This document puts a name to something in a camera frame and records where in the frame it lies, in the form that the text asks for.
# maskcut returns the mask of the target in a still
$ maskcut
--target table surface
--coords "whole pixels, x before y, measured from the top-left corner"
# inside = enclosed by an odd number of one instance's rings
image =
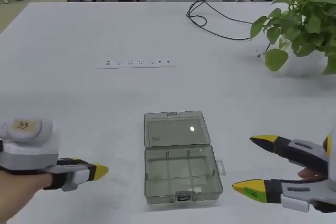
[[[54,119],[61,157],[80,157],[110,173],[78,190],[41,191],[11,223],[334,223],[263,205],[235,193],[250,178],[297,179],[299,167],[265,152],[251,135],[321,143],[336,113],[334,77],[271,74],[256,57],[267,44],[207,34],[185,17],[189,3],[32,3],[0,34],[0,120],[18,114]],[[254,21],[269,3],[216,3]],[[249,25],[208,7],[209,29],[248,37]],[[98,70],[105,60],[171,59],[175,68]],[[144,197],[143,115],[201,110],[224,193],[207,204],[148,206]]]

